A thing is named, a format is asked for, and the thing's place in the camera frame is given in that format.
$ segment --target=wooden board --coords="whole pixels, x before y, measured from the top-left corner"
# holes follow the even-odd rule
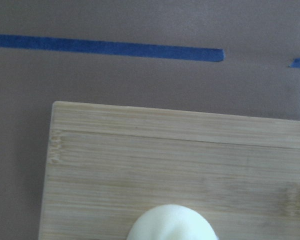
[[[54,103],[40,240],[124,240],[162,204],[221,240],[300,240],[300,121]]]

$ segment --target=brown wood knot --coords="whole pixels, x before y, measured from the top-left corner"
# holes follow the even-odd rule
[[[285,200],[285,215],[300,217],[300,183],[289,184]]]

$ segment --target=gray table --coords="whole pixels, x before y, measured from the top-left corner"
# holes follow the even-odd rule
[[[300,0],[0,1],[0,34],[221,48],[202,62],[0,48],[0,239],[38,236],[54,101],[300,120]]]

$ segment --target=white ball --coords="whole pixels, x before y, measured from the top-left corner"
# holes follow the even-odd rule
[[[132,226],[127,240],[218,240],[208,221],[180,205],[146,211]]]

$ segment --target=white egg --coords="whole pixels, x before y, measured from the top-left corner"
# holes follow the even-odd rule
[[[127,240],[218,240],[218,237],[199,213],[185,206],[169,204],[141,215]]]

